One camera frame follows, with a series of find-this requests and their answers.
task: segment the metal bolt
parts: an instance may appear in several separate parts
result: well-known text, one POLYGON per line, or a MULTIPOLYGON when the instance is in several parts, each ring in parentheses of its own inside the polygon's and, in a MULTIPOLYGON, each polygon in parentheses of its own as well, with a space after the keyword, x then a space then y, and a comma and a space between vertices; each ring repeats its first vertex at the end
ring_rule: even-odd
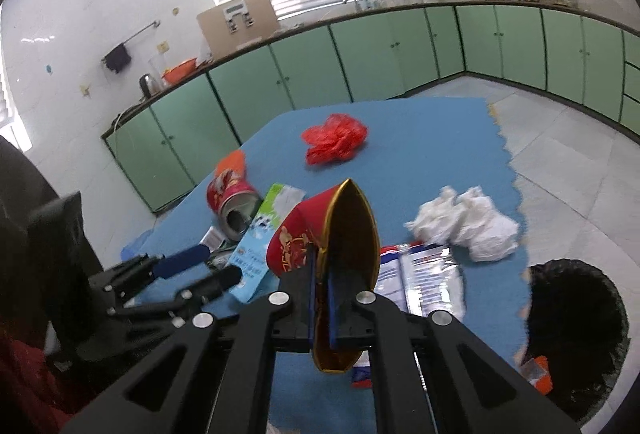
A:
POLYGON ((360 304, 371 304, 376 299, 376 294, 372 291, 361 291, 356 295, 356 300, 360 304))
POLYGON ((282 306, 283 304, 289 302, 289 294, 283 291, 274 291, 269 296, 269 302, 271 302, 271 304, 275 304, 276 306, 282 306))
POLYGON ((438 326, 448 326, 451 324, 451 315, 443 310, 438 310, 431 315, 431 320, 438 326))
POLYGON ((209 313, 198 313, 191 322, 193 322, 196 328, 208 328, 213 324, 213 315, 209 313))

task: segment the kitchen counter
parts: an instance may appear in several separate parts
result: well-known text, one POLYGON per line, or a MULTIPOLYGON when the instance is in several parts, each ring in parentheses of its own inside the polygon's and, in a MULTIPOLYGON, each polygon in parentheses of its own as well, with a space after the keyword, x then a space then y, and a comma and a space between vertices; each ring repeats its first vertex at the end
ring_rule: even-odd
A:
MULTIPOLYGON (((126 111, 123 111, 123 114, 122 114, 120 120, 118 121, 118 126, 121 126, 121 125, 125 124, 127 121, 129 121, 130 119, 132 119, 133 117, 135 117, 136 115, 141 113, 144 109, 148 108, 149 106, 151 106, 155 102, 159 101, 164 96, 168 95, 169 93, 171 93, 172 91, 174 91, 177 88, 181 87, 182 85, 187 84, 188 82, 190 82, 194 78, 197 78, 200 75, 205 74, 206 72, 210 71, 211 69, 216 68, 217 66, 220 66, 220 65, 222 65, 222 64, 224 64, 226 62, 229 62, 229 61, 237 58, 240 55, 244 55, 245 53, 248 53, 248 52, 251 52, 253 50, 256 50, 257 48, 261 48, 262 46, 266 46, 268 44, 272 44, 273 42, 276 42, 276 41, 279 41, 279 40, 282 40, 282 39, 287 39, 287 37, 292 37, 292 36, 295 36, 295 35, 300 34, 302 32, 307 32, 307 31, 312 30, 314 28, 318 28, 320 26, 327 26, 329 24, 335 24, 335 23, 340 23, 341 21, 348 21, 348 20, 352 20, 352 19, 356 19, 356 18, 372 16, 374 14, 385 14, 385 13, 388 13, 388 12, 395 12, 395 11, 398 11, 398 10, 411 10, 413 8, 449 7, 449 6, 465 6, 465 5, 514 5, 514 6, 522 6, 522 7, 548 8, 549 10, 558 10, 559 12, 567 12, 569 14, 575 14, 575 15, 578 15, 578 16, 585 16, 585 17, 592 18, 592 19, 597 20, 597 21, 601 21, 603 23, 612 24, 613 26, 617 26, 617 27, 621 28, 622 30, 625 30, 626 32, 628 32, 630 34, 633 34, 635 36, 640 37, 640 32, 638 32, 634 28, 632 28, 630 26, 626 26, 625 24, 618 23, 616 21, 610 20, 608 18, 604 18, 602 16, 598 16, 597 14, 592 14, 591 12, 586 12, 584 10, 568 8, 568 7, 562 7, 562 6, 559 6, 559 5, 547 5, 547 4, 542 4, 542 3, 526 3, 526 2, 514 2, 514 1, 465 1, 465 2, 426 3, 426 4, 414 4, 414 5, 401 5, 401 6, 398 6, 398 7, 374 8, 372 10, 366 10, 364 12, 354 12, 353 14, 337 16, 335 18, 326 19, 326 20, 320 20, 320 21, 316 21, 314 23, 305 24, 304 26, 300 26, 298 28, 292 28, 290 30, 284 30, 284 31, 278 33, 276 36, 269 37, 268 39, 261 40, 260 42, 255 42, 255 43, 243 48, 242 50, 238 50, 235 53, 232 53, 230 55, 226 55, 226 56, 224 56, 222 58, 219 58, 219 59, 216 59, 216 60, 208 61, 208 62, 204 63, 203 65, 199 66, 199 68, 197 68, 194 72, 192 72, 190 75, 188 75, 187 77, 182 79, 177 84, 174 84, 174 85, 166 88, 162 92, 160 92, 160 93, 154 95, 153 97, 149 98, 148 100, 145 100, 145 101, 141 102, 140 104, 137 104, 136 106, 132 106, 129 109, 126 109, 126 111)), ((109 135, 111 135, 113 133, 113 131, 114 131, 114 127, 113 127, 113 124, 111 124, 109 129, 107 129, 102 134, 102 138, 103 139, 107 138, 109 135)))

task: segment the pringles can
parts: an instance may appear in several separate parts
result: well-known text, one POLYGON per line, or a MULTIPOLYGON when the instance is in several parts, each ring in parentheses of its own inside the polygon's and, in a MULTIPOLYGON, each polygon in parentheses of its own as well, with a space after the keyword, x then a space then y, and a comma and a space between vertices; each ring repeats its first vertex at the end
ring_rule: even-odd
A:
POLYGON ((223 234, 232 241, 240 241, 260 208, 262 198, 247 180, 227 171, 209 183, 207 202, 218 215, 223 234))

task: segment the cabinet door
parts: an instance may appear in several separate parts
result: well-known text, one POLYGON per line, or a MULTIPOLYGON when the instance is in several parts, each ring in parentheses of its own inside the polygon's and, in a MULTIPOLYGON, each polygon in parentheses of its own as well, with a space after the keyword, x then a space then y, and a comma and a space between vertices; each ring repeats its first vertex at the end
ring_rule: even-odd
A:
POLYGON ((582 18, 586 50, 584 105, 618 122, 625 58, 622 30, 582 18))
POLYGON ((463 71, 465 62, 453 7, 429 7, 426 10, 440 78, 463 71))
POLYGON ((239 146, 206 75, 165 95, 151 110, 195 183, 239 146))
POLYGON ((620 123, 640 135, 640 104, 629 97, 624 97, 620 123))
POLYGON ((274 42, 271 49, 295 109, 351 102, 327 26, 274 42))
POLYGON ((582 104, 584 43, 580 16, 542 10, 546 35, 547 90, 582 104))
POLYGON ((386 14, 331 25, 353 101, 384 100, 404 92, 386 14))
POLYGON ((640 68, 640 37, 623 32, 625 34, 625 60, 640 68))
POLYGON ((150 109, 120 127, 107 144, 151 210, 193 189, 150 109))
POLYGON ((640 100, 640 69, 625 65, 625 93, 631 98, 640 100))
POLYGON ((546 88, 545 39, 540 9, 496 6, 504 78, 546 88))
POLYGON ((438 78, 436 58, 423 8, 387 14, 404 81, 403 92, 438 78))
POLYGON ((230 60, 209 75, 242 141, 293 109, 268 46, 230 60))
POLYGON ((502 77, 500 42, 493 5, 456 7, 465 47, 466 69, 502 77))

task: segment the black trash bin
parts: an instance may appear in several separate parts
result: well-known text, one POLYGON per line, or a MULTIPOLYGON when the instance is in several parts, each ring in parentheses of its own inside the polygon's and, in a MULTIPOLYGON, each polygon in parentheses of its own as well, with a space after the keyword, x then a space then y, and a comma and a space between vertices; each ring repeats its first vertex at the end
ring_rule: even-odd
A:
POLYGON ((583 425, 609 396, 625 360, 629 324, 622 298, 601 270, 577 259, 529 270, 525 360, 547 357, 554 386, 547 397, 583 425))

